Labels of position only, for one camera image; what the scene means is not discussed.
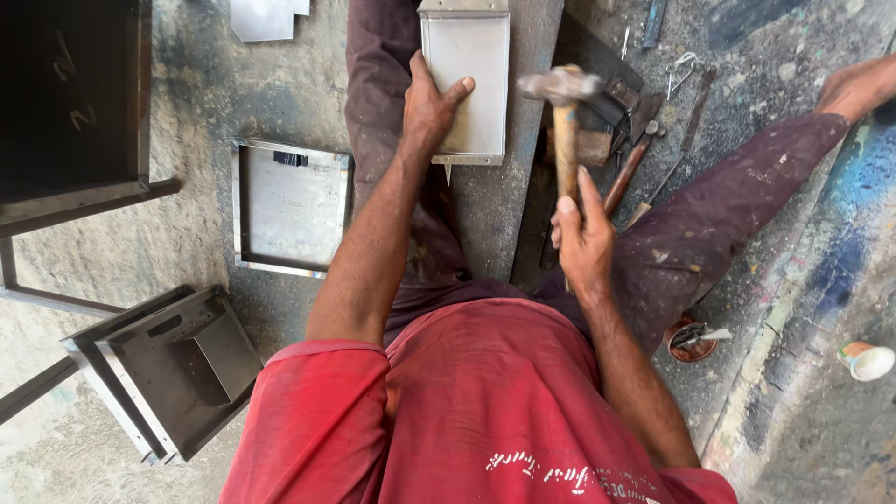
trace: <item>red t-shirt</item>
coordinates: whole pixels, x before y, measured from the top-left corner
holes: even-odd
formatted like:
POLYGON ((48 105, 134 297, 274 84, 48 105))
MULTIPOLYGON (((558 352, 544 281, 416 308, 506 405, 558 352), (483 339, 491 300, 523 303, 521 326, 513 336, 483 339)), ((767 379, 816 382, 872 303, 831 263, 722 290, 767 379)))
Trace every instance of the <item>red t-shirt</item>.
POLYGON ((528 300, 438 309, 388 352, 296 343, 258 376, 220 502, 737 502, 712 471, 656 471, 599 389, 582 335, 528 300))

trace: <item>dark maroon pants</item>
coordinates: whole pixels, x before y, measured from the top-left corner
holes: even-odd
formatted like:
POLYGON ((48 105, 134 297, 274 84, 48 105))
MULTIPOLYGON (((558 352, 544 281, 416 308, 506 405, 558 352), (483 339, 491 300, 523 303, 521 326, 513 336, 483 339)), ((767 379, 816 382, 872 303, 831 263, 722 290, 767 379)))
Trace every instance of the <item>dark maroon pants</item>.
MULTIPOLYGON (((401 138, 409 61, 420 48, 417 3, 349 0, 345 112, 356 166, 355 215, 388 169, 401 138)), ((613 289, 619 311, 648 355, 656 351, 665 329, 721 279, 732 256, 848 129, 847 120, 833 114, 769 126, 619 236, 613 289)), ((408 262, 385 328, 385 345, 425 313, 491 297, 543 303, 590 334, 560 272, 549 274, 528 294, 495 279, 470 280, 451 201, 443 168, 431 166, 414 209, 408 262)))

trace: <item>bare foot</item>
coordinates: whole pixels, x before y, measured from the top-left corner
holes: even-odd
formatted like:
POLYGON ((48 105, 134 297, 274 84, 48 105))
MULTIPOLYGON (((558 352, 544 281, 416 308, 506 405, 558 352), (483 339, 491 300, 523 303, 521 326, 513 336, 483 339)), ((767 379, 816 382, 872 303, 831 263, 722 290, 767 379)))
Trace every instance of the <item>bare foot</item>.
POLYGON ((850 124, 896 96, 896 54, 856 63, 831 74, 815 114, 840 114, 850 124))

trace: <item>hammer head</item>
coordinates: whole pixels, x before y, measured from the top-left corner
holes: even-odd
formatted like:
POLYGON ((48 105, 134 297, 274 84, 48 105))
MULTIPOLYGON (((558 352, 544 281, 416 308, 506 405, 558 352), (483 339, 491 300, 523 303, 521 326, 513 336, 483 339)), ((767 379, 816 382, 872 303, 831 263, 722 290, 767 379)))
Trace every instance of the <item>hammer head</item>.
POLYGON ((605 83, 600 75, 586 74, 576 65, 563 65, 550 72, 524 75, 516 84, 527 98, 564 107, 578 101, 594 101, 605 83))

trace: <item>hand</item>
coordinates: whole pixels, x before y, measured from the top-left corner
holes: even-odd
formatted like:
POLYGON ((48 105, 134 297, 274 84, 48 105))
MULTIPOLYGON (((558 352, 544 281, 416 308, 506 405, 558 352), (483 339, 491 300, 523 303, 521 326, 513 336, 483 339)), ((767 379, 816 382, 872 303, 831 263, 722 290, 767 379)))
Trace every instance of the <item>hand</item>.
POLYGON ((470 95, 476 83, 471 77, 464 77, 440 93, 419 50, 410 59, 410 74, 410 87, 404 93, 402 140, 412 142, 414 148, 422 148, 432 156, 451 130, 457 106, 470 95))
POLYGON ((569 196, 557 201, 557 211, 551 217, 554 230, 551 240, 560 249, 560 266, 573 287, 579 302, 605 300, 611 296, 610 262, 616 228, 604 214, 603 199, 591 180, 591 175, 579 166, 579 190, 585 222, 569 196))

